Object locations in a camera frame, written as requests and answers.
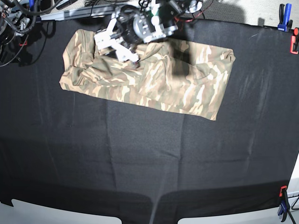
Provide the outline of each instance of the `clamp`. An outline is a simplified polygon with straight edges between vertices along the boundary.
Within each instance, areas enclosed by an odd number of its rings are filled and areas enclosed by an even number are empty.
[[[286,220],[286,217],[290,216],[293,224],[296,224],[293,215],[290,212],[290,204],[289,204],[289,200],[288,200],[288,194],[286,192],[287,186],[283,186],[280,188],[280,192],[279,192],[279,197],[280,197],[280,208],[278,211],[278,216],[283,215],[282,216],[282,220],[281,222],[283,223]]]
[[[289,32],[292,28],[293,20],[290,20],[292,5],[290,3],[280,4],[279,6],[279,25],[277,26],[278,30]]]
[[[293,36],[291,38],[291,48],[290,52],[292,54],[298,54],[298,44],[299,44],[299,28],[294,29]]]

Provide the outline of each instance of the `folded garment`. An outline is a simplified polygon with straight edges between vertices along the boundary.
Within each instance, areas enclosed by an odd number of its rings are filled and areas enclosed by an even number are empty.
[[[61,88],[93,97],[216,120],[235,60],[233,50],[165,39],[140,44],[138,68],[98,51],[94,32],[78,30],[64,53]]]

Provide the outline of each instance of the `red wire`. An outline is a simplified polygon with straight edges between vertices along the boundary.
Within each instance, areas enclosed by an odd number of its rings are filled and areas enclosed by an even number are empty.
[[[199,17],[201,14],[204,13],[204,11],[206,11],[212,4],[213,4],[214,0],[211,1],[210,5],[208,7],[206,7],[204,10],[202,10],[200,13],[198,13],[194,18],[190,19],[190,20],[181,20],[180,18],[174,17],[174,19],[178,22],[192,22],[193,20],[195,20],[197,17]]]

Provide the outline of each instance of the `camouflage fabric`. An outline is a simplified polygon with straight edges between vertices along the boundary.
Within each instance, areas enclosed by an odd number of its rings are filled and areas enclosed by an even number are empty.
[[[140,67],[98,51],[78,30],[64,53],[62,89],[216,120],[235,60],[231,49],[168,38],[137,46]]]

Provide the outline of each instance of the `black cloth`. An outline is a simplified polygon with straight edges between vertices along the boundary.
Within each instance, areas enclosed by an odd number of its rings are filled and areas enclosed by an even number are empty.
[[[177,32],[234,50],[217,120],[209,121],[63,91],[68,41],[79,28],[99,27],[95,19],[50,23],[54,35],[31,36],[38,39],[26,48],[32,65],[0,68],[0,201],[116,216],[123,224],[278,206],[299,145],[291,35],[219,21]]]

